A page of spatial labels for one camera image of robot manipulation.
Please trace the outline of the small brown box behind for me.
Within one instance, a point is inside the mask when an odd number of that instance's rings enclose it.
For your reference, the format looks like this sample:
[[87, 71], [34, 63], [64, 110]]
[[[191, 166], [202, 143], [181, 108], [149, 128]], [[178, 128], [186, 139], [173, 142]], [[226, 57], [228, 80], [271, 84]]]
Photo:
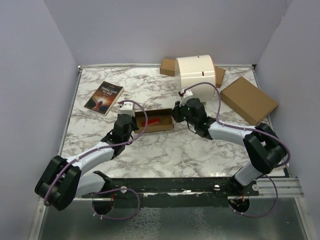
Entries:
[[175, 59], [164, 58], [159, 68], [159, 73], [166, 76], [175, 76]]

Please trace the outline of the brown cardboard piece behind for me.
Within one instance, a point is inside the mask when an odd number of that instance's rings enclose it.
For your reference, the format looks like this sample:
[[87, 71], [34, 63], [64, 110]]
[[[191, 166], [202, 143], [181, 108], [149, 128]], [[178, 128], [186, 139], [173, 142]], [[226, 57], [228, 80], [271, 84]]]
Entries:
[[217, 66], [215, 67], [215, 76], [216, 76], [215, 85], [217, 88], [220, 88], [222, 86], [225, 72], [226, 70], [224, 68], [220, 68]]

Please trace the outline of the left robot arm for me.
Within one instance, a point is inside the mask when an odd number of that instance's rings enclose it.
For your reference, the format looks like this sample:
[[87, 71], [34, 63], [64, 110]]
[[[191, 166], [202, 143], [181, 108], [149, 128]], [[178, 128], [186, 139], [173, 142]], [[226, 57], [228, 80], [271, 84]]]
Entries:
[[138, 129], [137, 120], [119, 114], [113, 129], [94, 147], [75, 156], [53, 157], [35, 185], [34, 192], [45, 203], [64, 210], [76, 197], [81, 177], [99, 164], [120, 155], [133, 141], [132, 132]]

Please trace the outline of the closed brown cardboard box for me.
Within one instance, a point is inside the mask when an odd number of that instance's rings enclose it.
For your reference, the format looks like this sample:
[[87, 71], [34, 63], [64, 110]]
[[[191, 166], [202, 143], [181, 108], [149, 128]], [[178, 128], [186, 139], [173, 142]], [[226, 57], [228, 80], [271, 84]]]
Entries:
[[226, 105], [253, 126], [258, 125], [279, 105], [244, 77], [227, 86], [220, 96]]

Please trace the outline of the red block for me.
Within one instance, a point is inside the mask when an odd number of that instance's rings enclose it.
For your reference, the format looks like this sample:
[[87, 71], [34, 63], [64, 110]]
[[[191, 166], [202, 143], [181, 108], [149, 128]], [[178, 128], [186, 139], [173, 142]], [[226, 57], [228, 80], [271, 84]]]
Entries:
[[148, 119], [148, 121], [144, 121], [142, 123], [142, 126], [145, 127], [145, 126], [152, 126], [152, 125], [156, 125], [156, 124], [159, 124], [160, 123], [160, 119], [159, 118], [152, 118], [152, 119]]

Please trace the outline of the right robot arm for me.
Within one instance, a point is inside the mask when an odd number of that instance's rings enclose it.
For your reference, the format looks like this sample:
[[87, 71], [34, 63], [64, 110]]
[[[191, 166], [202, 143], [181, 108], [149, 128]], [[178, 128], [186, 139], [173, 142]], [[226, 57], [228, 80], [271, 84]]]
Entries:
[[177, 123], [186, 122], [188, 127], [192, 126], [192, 132], [202, 138], [223, 140], [245, 147], [249, 162], [232, 176], [229, 184], [230, 191], [236, 196], [246, 192], [252, 181], [269, 174], [289, 156], [289, 151], [269, 125], [261, 123], [245, 128], [220, 124], [217, 118], [207, 116], [198, 98], [176, 101], [171, 116]]

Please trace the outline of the dark paperback book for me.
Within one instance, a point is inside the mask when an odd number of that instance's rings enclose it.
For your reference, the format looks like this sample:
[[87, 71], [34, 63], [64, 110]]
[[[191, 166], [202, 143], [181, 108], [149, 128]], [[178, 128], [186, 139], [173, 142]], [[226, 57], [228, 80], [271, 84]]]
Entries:
[[106, 116], [123, 91], [123, 86], [103, 81], [84, 107]]

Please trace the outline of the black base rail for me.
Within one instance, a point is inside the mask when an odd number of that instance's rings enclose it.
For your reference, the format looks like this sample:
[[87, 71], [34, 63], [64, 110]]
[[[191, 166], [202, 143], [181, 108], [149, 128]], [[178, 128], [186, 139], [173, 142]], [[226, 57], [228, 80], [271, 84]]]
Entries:
[[254, 180], [247, 186], [232, 177], [104, 178], [102, 190], [84, 195], [118, 208], [227, 207], [228, 198], [258, 196]]

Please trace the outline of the white cylindrical bread box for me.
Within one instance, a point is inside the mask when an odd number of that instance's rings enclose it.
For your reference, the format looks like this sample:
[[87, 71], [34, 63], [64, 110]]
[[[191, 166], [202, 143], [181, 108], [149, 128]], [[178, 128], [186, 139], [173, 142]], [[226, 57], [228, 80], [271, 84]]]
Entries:
[[[197, 55], [178, 57], [175, 59], [176, 89], [190, 87], [201, 82], [216, 84], [216, 69], [210, 55]], [[208, 85], [201, 84], [191, 89], [193, 96], [199, 98], [202, 103], [210, 102], [216, 90]]]

